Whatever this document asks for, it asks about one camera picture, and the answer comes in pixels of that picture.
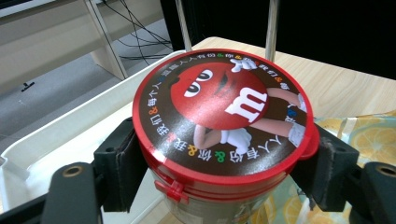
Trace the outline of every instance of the metal pole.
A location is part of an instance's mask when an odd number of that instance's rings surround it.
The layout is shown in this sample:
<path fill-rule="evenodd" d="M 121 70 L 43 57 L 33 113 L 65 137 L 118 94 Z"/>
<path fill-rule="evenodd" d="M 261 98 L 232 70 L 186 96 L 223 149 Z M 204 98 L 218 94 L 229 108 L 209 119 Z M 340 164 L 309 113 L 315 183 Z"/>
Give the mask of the metal pole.
<path fill-rule="evenodd" d="M 184 48 L 186 49 L 186 51 L 191 51 L 192 47 L 190 42 L 190 36 L 187 30 L 187 23 L 184 17 L 183 5 L 181 4 L 181 0 L 176 0 L 176 6 L 178 12 L 178 19 L 180 21 L 180 26 L 181 26 L 181 33 L 183 34 Z"/>
<path fill-rule="evenodd" d="M 277 14 L 280 0 L 270 0 L 268 13 L 267 39 L 265 41 L 265 59 L 273 62 L 275 59 Z"/>

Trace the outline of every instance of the container lid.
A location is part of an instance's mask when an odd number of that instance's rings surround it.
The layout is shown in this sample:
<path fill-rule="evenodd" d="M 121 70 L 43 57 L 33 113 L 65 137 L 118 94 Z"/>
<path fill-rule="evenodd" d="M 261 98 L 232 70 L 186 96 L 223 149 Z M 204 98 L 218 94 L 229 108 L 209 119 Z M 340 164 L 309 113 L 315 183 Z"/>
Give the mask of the container lid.
<path fill-rule="evenodd" d="M 236 50 L 194 50 L 157 66 L 137 90 L 133 120 L 148 165 L 190 192 L 271 188 L 318 148 L 299 84 Z"/>

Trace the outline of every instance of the cartoon character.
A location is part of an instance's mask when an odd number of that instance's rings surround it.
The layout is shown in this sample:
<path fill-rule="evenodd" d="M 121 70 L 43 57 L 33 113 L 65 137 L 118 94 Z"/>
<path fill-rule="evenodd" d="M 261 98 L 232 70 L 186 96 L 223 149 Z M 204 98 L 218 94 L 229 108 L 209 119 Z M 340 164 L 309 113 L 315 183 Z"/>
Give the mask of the cartoon character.
<path fill-rule="evenodd" d="M 268 107 L 268 96 L 286 100 L 306 112 L 302 95 L 278 88 L 266 89 L 249 72 L 257 68 L 251 60 L 231 59 L 231 62 L 190 67 L 171 87 L 171 99 L 177 111 L 196 124 L 195 146 L 204 149 L 228 143 L 236 147 L 236 153 L 245 154 L 251 140 L 247 126 L 288 137 L 299 146 L 304 126 L 262 115 Z"/>

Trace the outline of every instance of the wooden table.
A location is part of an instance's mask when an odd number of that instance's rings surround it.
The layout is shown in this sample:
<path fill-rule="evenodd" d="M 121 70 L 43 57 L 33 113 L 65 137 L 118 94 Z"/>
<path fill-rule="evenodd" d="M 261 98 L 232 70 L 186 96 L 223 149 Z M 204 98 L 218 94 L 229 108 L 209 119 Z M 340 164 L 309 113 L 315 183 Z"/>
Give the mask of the wooden table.
<path fill-rule="evenodd" d="M 264 49 L 219 37 L 209 37 L 192 49 L 236 49 L 264 57 Z M 305 90 L 316 118 L 347 118 L 396 109 L 396 80 L 277 52 L 275 63 Z M 164 202 L 141 223 L 180 224 Z"/>

